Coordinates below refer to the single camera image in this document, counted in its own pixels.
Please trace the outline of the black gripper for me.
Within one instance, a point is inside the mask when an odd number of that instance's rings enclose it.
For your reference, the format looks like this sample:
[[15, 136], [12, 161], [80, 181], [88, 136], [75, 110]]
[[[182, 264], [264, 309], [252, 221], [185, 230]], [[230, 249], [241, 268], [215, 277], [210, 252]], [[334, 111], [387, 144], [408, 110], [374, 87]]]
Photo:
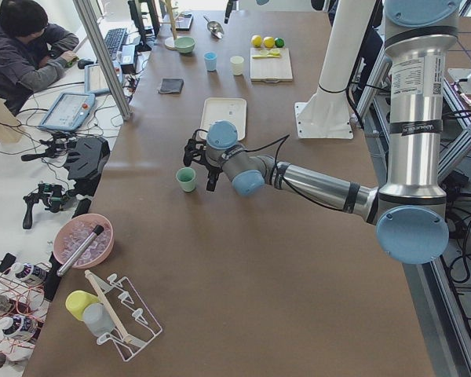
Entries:
[[204, 166], [208, 170], [206, 190], [214, 192], [221, 168], [216, 166], [215, 163], [208, 161], [206, 157], [206, 141], [199, 141], [195, 137], [188, 139], [184, 147], [183, 157], [183, 163], [186, 167], [191, 166], [193, 162]]

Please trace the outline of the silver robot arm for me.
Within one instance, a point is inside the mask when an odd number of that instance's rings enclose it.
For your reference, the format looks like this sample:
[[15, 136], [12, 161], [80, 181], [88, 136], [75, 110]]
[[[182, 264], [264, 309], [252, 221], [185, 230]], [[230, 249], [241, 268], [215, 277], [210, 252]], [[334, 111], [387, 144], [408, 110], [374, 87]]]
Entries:
[[241, 196], [264, 185], [295, 192], [327, 209], [375, 225], [382, 250], [406, 264], [425, 264], [448, 244], [446, 195], [438, 183], [447, 51], [458, 37], [456, 1], [388, 1], [385, 53], [392, 61], [389, 165], [385, 184], [367, 188], [260, 156], [239, 143], [236, 127], [217, 121], [204, 140], [192, 137], [184, 164], [203, 165], [207, 189], [225, 174]]

